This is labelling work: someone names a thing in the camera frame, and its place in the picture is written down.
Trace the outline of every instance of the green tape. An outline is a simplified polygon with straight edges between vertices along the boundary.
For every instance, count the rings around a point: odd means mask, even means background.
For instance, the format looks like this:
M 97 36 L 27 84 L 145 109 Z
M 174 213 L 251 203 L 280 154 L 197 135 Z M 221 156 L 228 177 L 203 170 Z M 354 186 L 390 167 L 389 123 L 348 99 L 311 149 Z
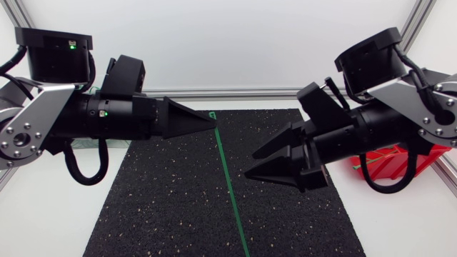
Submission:
M 209 116 L 213 119 L 216 119 L 216 113 L 213 111 L 209 113 Z M 240 215 L 238 213 L 238 207 L 236 207 L 235 195 L 233 194 L 233 188 L 231 186 L 229 168 L 227 167 L 226 157 L 224 154 L 224 150 L 222 149 L 221 136 L 219 135 L 219 130 L 217 127 L 214 129 L 214 133 L 216 134 L 216 140 L 217 140 L 217 145 L 219 148 L 219 153 L 221 153 L 222 166 L 224 168 L 224 173 L 226 174 L 226 181 L 227 181 L 228 191 L 230 192 L 231 205 L 233 206 L 233 212 L 235 213 L 236 224 L 237 224 L 238 230 L 240 232 L 240 237 L 241 237 L 241 242 L 243 244 L 244 253 L 246 254 L 246 257 L 250 257 L 249 250 L 248 250 L 248 244 L 246 243 L 246 238 L 245 238 L 244 232 L 243 232 L 243 226 L 241 225 L 241 219 L 240 219 Z

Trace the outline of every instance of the white backdrop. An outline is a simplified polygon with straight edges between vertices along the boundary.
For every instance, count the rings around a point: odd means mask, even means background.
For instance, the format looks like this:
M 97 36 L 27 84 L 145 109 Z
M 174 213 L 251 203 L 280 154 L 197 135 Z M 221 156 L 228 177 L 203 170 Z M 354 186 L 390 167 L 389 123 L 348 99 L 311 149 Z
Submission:
M 38 29 L 90 34 L 101 83 L 109 58 L 143 59 L 144 89 L 303 87 L 333 76 L 348 47 L 415 0 L 23 0 Z

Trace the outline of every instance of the screw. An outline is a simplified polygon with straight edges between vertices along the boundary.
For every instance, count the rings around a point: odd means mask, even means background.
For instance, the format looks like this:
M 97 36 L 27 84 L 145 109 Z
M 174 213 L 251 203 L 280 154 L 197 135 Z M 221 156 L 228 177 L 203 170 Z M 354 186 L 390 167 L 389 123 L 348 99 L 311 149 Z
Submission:
M 446 102 L 446 105 L 451 107 L 452 105 L 454 105 L 454 100 L 453 99 L 448 99 L 447 102 Z
M 443 90 L 443 85 L 441 85 L 441 84 L 436 84 L 435 90 L 436 90 L 436 91 L 442 91 L 442 90 Z

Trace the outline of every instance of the black rubber mat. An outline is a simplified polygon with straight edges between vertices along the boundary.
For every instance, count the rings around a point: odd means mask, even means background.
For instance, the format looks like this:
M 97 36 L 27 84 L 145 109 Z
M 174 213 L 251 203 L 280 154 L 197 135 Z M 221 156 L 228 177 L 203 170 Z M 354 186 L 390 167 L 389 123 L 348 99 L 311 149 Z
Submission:
M 298 110 L 216 116 L 250 256 L 365 256 L 333 184 L 299 193 L 243 176 Z M 245 256 L 214 131 L 133 142 L 84 255 Z

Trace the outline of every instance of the red tray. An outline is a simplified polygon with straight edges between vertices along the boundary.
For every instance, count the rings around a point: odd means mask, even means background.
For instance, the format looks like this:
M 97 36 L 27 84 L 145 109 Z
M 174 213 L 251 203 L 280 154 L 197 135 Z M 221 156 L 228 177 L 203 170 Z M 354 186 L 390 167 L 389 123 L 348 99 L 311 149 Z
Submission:
M 419 155 L 417 158 L 416 176 L 436 161 L 443 153 L 450 151 L 451 149 L 451 147 L 435 145 L 428 156 Z M 356 169 L 358 174 L 363 178 L 358 156 L 353 156 L 349 159 L 353 164 L 353 168 Z M 396 179 L 405 175 L 406 167 L 408 165 L 408 152 L 398 146 L 382 148 L 366 153 L 366 160 L 368 172 L 370 173 L 372 180 L 378 178 Z

